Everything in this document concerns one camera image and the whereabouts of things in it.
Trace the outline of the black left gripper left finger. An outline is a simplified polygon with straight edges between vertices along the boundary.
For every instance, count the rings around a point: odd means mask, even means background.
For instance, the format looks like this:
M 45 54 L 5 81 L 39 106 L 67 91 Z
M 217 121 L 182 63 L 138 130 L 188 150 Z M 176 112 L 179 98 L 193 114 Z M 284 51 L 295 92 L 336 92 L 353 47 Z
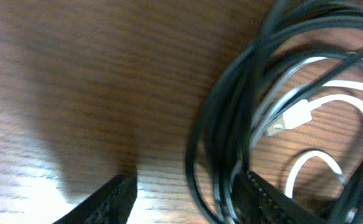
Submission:
M 54 224 L 126 224 L 137 194 L 136 177 L 116 175 Z

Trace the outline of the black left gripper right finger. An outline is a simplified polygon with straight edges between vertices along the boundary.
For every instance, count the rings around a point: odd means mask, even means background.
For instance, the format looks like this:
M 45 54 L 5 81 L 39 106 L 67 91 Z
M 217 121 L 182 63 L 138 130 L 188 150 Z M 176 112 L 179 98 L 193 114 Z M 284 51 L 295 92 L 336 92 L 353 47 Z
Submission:
M 326 224 L 254 172 L 233 180 L 232 200 L 237 221 L 249 224 Z

